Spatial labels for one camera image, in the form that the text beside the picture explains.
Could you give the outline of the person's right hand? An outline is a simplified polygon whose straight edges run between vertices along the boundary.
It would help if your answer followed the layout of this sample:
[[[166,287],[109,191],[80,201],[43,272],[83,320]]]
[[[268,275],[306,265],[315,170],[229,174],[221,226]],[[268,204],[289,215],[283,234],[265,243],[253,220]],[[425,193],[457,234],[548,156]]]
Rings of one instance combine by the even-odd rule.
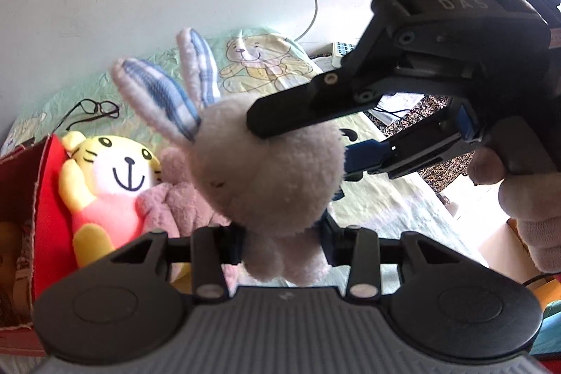
[[[475,185],[499,184],[498,202],[517,222],[534,265],[543,272],[560,271],[560,174],[515,176],[490,148],[474,153],[468,175]]]

